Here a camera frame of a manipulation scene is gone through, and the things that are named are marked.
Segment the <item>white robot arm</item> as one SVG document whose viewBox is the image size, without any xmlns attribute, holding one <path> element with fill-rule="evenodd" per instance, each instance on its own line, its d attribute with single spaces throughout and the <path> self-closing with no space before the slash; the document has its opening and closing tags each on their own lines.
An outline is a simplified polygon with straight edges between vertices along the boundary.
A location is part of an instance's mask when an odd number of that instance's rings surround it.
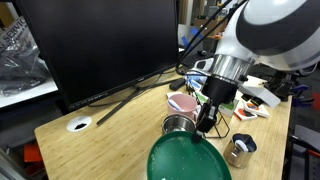
<svg viewBox="0 0 320 180">
<path fill-rule="evenodd" d="M 230 18 L 207 76 L 209 101 L 198 116 L 192 141 L 215 124 L 218 107 L 231 102 L 256 61 L 296 71 L 320 60 L 320 0 L 243 0 Z"/>
</svg>

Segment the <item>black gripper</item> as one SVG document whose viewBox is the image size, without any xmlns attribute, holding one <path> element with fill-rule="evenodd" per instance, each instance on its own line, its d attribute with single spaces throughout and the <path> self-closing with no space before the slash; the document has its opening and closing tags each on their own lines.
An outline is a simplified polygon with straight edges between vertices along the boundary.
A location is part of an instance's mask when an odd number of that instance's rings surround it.
<svg viewBox="0 0 320 180">
<path fill-rule="evenodd" d="M 229 82 L 208 77 L 202 93 L 214 104 L 229 104 L 235 97 L 238 86 Z M 204 104 L 198 116 L 197 130 L 192 135 L 192 142 L 199 143 L 203 133 L 207 133 L 216 124 L 218 109 L 214 105 Z"/>
</svg>

